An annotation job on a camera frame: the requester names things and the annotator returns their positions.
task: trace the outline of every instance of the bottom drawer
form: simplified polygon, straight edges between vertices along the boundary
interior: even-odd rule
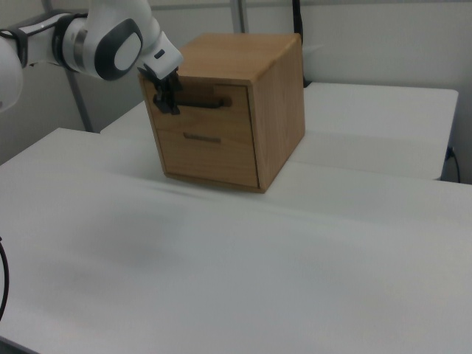
[[[160,130],[157,135],[166,172],[258,187],[252,141]]]

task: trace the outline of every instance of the metal pole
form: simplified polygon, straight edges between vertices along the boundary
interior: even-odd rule
[[[43,4],[44,11],[49,12],[53,10],[51,0],[41,0],[41,3]],[[80,118],[82,119],[83,127],[89,133],[94,133],[94,128],[92,126],[85,101],[83,100],[82,92],[80,92],[77,79],[75,78],[74,74],[69,70],[66,69],[65,72],[67,80],[69,81],[69,86],[71,88],[72,95],[74,96],[75,105],[77,106]]]
[[[235,33],[248,33],[248,12],[246,0],[230,0],[231,14],[233,18],[233,30]]]

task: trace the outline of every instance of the white wall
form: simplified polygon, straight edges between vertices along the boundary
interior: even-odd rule
[[[250,7],[251,32],[290,32],[290,7]],[[302,8],[308,78],[456,89],[451,144],[472,183],[472,3],[354,4]],[[452,163],[446,177],[455,181]]]
[[[83,9],[89,5],[90,0],[51,0],[52,6],[58,8]],[[148,0],[151,6],[181,6],[181,5],[218,5],[227,4],[229,0]]]
[[[42,12],[40,1],[0,0],[0,27]],[[63,70],[48,65],[26,68],[21,99],[0,114],[0,164],[59,127],[83,129]]]

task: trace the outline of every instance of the cable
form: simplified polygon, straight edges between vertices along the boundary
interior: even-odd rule
[[[457,156],[454,153],[454,149],[451,151],[451,157],[454,159],[456,162],[456,169],[457,169],[457,183],[460,183],[460,169],[459,169],[459,162],[457,161]]]
[[[300,0],[292,0],[292,8],[294,15],[294,32],[300,35],[303,44],[303,20]],[[310,84],[311,81],[305,79],[305,74],[303,74],[303,88],[306,89]]]
[[[457,156],[454,152],[454,147],[448,146],[445,152],[445,160],[448,161],[450,158],[453,158],[456,162],[456,171],[457,171],[457,183],[461,183],[460,181],[460,168],[459,168],[459,161],[457,161]]]
[[[3,248],[3,245],[1,244],[1,237],[0,237],[0,255],[1,255],[1,262],[3,263],[3,272],[4,272],[3,297],[1,299],[1,305],[0,305],[0,321],[1,321],[1,318],[3,317],[3,313],[5,312],[5,308],[7,307],[8,290],[10,289],[10,271],[8,269],[7,255],[5,254],[5,250]]]

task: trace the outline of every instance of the drawer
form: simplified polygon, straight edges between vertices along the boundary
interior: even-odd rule
[[[257,187],[252,142],[157,130],[165,170],[181,176]]]
[[[176,93],[180,114],[162,114],[150,105],[165,172],[258,187],[247,88],[185,80],[182,85]],[[153,87],[146,92],[152,102]]]

